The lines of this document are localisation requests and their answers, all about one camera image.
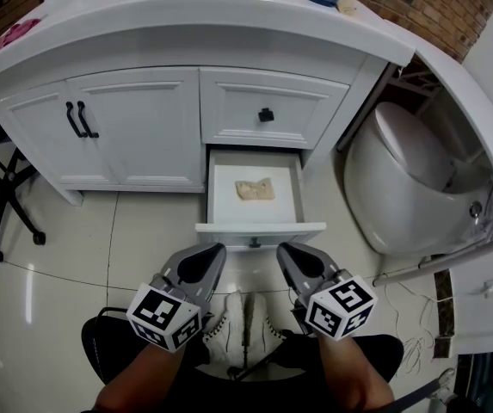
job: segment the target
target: drawer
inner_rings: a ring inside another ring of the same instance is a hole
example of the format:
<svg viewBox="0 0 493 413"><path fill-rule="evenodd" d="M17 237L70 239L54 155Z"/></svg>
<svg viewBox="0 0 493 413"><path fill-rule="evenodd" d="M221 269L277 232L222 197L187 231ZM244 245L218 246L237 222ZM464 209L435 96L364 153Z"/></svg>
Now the drawer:
<svg viewBox="0 0 493 413"><path fill-rule="evenodd" d="M313 149L349 86L271 71L200 68L207 144Z"/></svg>
<svg viewBox="0 0 493 413"><path fill-rule="evenodd" d="M236 181L270 178L272 200L242 200ZM205 224L197 224L202 242L221 242L229 250L275 248L303 243L326 229L305 222L299 156L261 151L210 152Z"/></svg>

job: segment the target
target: forearm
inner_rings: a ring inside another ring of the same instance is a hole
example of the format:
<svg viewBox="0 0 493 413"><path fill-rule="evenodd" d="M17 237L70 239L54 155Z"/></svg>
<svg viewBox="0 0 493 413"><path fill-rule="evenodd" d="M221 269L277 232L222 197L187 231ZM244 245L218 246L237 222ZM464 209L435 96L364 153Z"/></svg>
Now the forearm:
<svg viewBox="0 0 493 413"><path fill-rule="evenodd" d="M147 346L102 389L95 410L134 413L156 409L166 398L177 375L184 349L171 354L156 346Z"/></svg>
<svg viewBox="0 0 493 413"><path fill-rule="evenodd" d="M393 402L390 386L352 338L335 342L320 336L318 342L326 382L341 408L364 411Z"/></svg>

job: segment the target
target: white shoe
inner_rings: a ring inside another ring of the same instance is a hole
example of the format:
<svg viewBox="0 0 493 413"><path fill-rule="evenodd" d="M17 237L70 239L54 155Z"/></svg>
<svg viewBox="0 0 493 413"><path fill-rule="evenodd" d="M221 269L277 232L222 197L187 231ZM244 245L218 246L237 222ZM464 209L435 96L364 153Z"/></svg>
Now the white shoe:
<svg viewBox="0 0 493 413"><path fill-rule="evenodd" d="M265 297L255 293L252 299L254 307L249 323L250 335L246 355L248 368L255 366L285 340L285 337L269 321Z"/></svg>
<svg viewBox="0 0 493 413"><path fill-rule="evenodd" d="M244 306L239 291L227 295L225 308L219 323L204 334L202 341L210 351L211 363L244 368Z"/></svg>

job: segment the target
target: toilet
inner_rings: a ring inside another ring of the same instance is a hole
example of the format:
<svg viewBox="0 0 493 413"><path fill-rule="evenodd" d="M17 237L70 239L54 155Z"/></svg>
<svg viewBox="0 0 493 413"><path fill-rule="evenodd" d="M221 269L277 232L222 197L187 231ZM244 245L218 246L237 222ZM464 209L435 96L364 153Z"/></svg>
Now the toilet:
<svg viewBox="0 0 493 413"><path fill-rule="evenodd" d="M381 102L355 136L344 187L365 238L390 256L431 256L484 236L490 171L450 156L404 108Z"/></svg>

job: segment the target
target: pink cloth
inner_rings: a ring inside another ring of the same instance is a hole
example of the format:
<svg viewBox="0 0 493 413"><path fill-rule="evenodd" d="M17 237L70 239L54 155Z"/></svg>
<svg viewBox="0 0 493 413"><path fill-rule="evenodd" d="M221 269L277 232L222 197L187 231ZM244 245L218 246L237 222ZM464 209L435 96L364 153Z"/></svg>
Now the pink cloth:
<svg viewBox="0 0 493 413"><path fill-rule="evenodd" d="M13 41L21 38L39 22L41 22L39 18L33 18L31 20L26 20L21 24L17 23L16 25L11 26L10 30L0 37L0 50L11 44Z"/></svg>

